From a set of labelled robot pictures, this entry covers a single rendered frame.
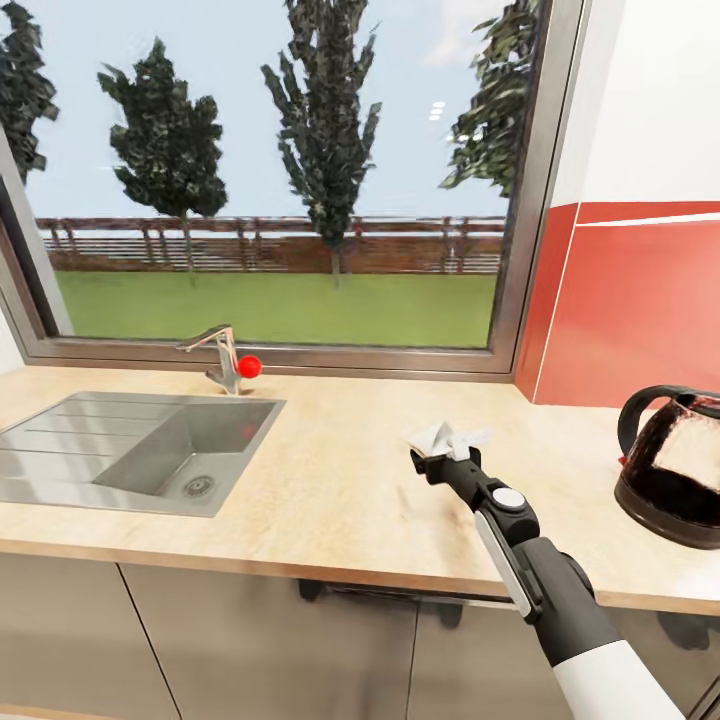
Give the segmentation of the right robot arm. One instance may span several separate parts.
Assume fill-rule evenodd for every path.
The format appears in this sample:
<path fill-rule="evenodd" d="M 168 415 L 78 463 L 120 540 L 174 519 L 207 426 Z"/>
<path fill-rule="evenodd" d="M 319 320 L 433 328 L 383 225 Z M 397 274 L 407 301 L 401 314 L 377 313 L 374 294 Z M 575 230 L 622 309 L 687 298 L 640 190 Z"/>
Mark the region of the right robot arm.
<path fill-rule="evenodd" d="M 584 569 L 550 538 L 527 499 L 481 469 L 489 429 L 448 436 L 449 452 L 409 453 L 429 485 L 448 483 L 474 514 L 478 536 L 538 642 L 575 720 L 685 720 L 596 604 Z"/>

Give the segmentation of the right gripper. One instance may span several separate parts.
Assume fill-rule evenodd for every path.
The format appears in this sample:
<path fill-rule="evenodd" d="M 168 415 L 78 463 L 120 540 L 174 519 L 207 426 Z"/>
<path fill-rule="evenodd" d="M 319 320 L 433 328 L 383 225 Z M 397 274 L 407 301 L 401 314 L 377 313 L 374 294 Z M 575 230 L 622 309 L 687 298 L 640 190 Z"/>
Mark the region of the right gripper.
<path fill-rule="evenodd" d="M 463 459 L 463 461 L 455 461 L 446 453 L 433 457 L 424 457 L 415 448 L 410 449 L 409 453 L 416 472 L 419 475 L 426 475 L 429 485 L 448 483 L 459 497 L 460 482 L 468 474 L 472 474 L 472 472 L 482 472 L 484 474 L 481 469 L 481 451 L 476 446 L 469 449 L 470 457 L 469 459 Z"/>

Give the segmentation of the paper coffee filter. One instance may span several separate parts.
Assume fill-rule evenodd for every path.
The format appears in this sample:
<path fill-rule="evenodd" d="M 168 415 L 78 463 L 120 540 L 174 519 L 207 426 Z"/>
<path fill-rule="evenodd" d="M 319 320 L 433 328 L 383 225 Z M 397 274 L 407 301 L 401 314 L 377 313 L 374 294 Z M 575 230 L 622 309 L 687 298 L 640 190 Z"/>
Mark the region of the paper coffee filter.
<path fill-rule="evenodd" d="M 422 454 L 424 457 L 433 457 L 449 452 L 451 448 L 446 448 L 446 440 L 448 436 L 455 435 L 447 423 L 435 425 L 431 429 L 427 429 L 424 433 L 419 433 L 414 437 L 407 439 L 409 445 Z"/>

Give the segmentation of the electric kettle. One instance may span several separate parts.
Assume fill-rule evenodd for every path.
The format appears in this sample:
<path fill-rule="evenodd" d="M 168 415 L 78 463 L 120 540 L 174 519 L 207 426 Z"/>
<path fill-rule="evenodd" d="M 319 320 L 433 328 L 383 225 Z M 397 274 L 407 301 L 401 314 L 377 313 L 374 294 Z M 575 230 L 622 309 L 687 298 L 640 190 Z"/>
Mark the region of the electric kettle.
<path fill-rule="evenodd" d="M 669 397 L 645 423 L 657 397 Z M 682 385 L 637 391 L 621 409 L 617 503 L 661 537 L 698 550 L 720 549 L 720 393 Z"/>

